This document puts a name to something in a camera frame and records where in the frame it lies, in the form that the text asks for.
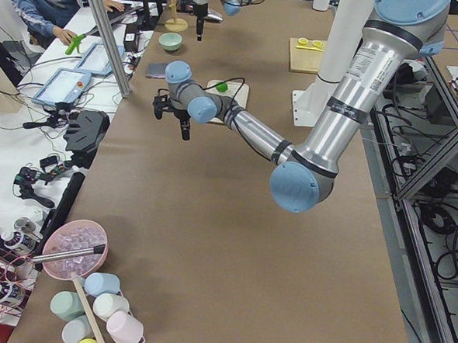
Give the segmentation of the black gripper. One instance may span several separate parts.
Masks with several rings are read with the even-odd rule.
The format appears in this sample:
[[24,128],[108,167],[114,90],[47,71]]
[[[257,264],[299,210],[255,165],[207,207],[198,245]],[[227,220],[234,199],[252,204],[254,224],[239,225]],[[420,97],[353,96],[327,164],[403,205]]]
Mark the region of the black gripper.
[[208,13],[208,4],[196,4],[190,0],[181,0],[179,8],[181,12],[196,16],[196,40],[202,41],[203,25]]
[[153,99],[152,105],[154,107],[154,116],[156,119],[161,120],[163,113],[172,113],[176,119],[180,121],[180,130],[182,139],[189,141],[190,139],[190,121],[189,114],[184,109],[178,109],[172,105],[171,97],[169,94],[162,95],[164,89],[158,89],[157,94]]

